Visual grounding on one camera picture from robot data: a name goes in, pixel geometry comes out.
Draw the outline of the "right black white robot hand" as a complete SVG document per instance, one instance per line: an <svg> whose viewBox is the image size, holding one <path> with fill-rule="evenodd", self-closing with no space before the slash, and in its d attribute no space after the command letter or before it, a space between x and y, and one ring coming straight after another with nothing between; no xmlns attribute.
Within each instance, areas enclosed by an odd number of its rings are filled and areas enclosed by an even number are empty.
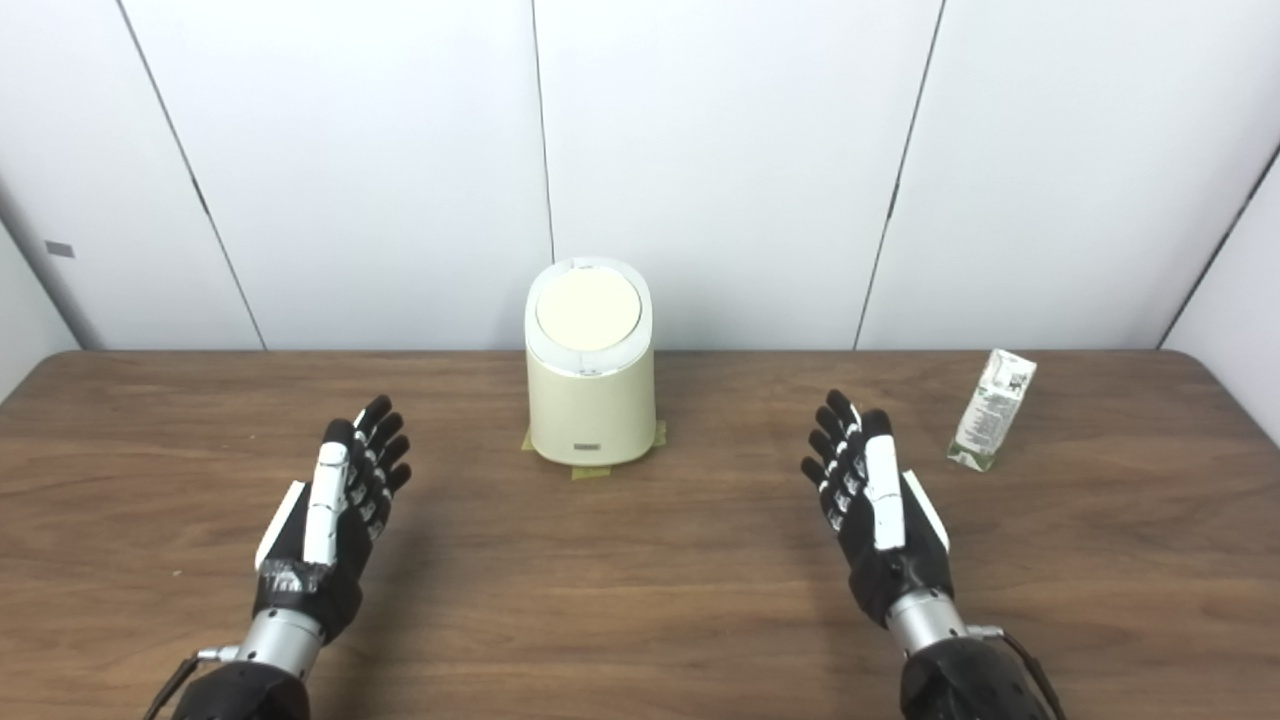
<svg viewBox="0 0 1280 720"><path fill-rule="evenodd" d="M800 468L836 534L859 609L886 626L891 609L911 593L954 597L945 529L899 461L887 411L859 410L831 389L815 423L808 436L814 454Z"/></svg>

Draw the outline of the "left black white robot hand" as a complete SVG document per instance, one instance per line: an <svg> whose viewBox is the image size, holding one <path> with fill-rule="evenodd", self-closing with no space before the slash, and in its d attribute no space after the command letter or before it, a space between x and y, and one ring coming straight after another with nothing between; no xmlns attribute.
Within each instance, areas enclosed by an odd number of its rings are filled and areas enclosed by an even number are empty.
<svg viewBox="0 0 1280 720"><path fill-rule="evenodd" d="M287 610L334 641L355 620L361 578L410 482L410 438L389 396L324 432L311 477L291 483L255 555L253 615Z"/></svg>

